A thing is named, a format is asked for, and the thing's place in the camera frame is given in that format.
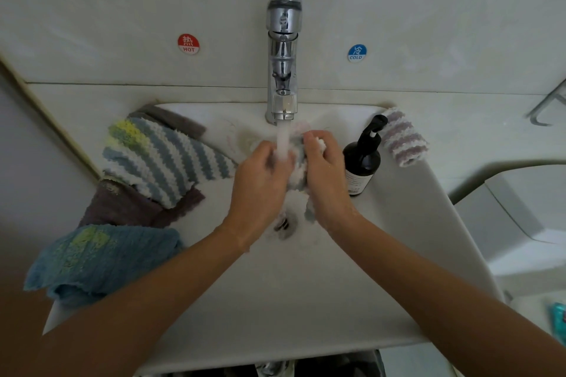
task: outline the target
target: white toilet tank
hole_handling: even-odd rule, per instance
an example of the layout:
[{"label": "white toilet tank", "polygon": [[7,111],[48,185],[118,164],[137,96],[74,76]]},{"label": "white toilet tank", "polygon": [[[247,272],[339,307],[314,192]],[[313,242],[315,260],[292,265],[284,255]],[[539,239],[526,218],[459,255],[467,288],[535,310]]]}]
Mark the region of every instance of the white toilet tank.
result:
[{"label": "white toilet tank", "polygon": [[566,264],[566,165],[496,174],[455,207],[494,275]]}]

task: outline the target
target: soap dispenser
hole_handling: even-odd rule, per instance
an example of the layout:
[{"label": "soap dispenser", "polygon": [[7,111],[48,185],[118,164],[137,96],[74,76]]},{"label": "soap dispenser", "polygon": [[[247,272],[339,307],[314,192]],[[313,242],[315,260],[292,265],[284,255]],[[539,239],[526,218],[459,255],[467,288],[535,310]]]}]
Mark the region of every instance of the soap dispenser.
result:
[{"label": "soap dispenser", "polygon": [[344,163],[346,166],[346,181],[348,193],[351,196],[363,192],[370,179],[381,164],[378,146],[381,137],[378,132],[387,124],[387,118],[376,115],[364,129],[357,142],[352,142],[344,148]]}]

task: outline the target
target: faucet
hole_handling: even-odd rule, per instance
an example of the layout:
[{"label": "faucet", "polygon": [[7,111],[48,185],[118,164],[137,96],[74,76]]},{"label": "faucet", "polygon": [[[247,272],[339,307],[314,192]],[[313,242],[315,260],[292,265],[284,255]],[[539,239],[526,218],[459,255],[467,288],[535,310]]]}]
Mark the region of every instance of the faucet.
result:
[{"label": "faucet", "polygon": [[292,120],[297,113],[297,38],[301,31],[301,0],[269,0],[267,5],[268,66],[265,119]]}]

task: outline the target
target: person's left arm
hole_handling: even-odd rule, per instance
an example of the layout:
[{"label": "person's left arm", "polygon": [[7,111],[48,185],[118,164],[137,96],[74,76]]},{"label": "person's left arm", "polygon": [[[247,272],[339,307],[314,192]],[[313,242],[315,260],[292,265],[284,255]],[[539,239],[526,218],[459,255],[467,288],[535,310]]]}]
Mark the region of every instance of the person's left arm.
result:
[{"label": "person's left arm", "polygon": [[275,219],[292,159],[267,165],[262,142],[236,172],[228,216],[210,235],[42,337],[19,375],[131,377],[153,345]]}]

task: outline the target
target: bottle label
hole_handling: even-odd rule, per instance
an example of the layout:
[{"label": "bottle label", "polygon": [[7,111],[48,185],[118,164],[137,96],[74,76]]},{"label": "bottle label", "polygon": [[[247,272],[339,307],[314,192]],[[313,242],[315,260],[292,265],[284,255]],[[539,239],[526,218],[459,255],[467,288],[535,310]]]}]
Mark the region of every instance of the bottle label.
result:
[{"label": "bottle label", "polygon": [[366,187],[370,179],[374,175],[369,176],[358,176],[357,174],[350,173],[346,170],[346,181],[348,182],[348,194],[358,195],[361,194],[363,189]]}]

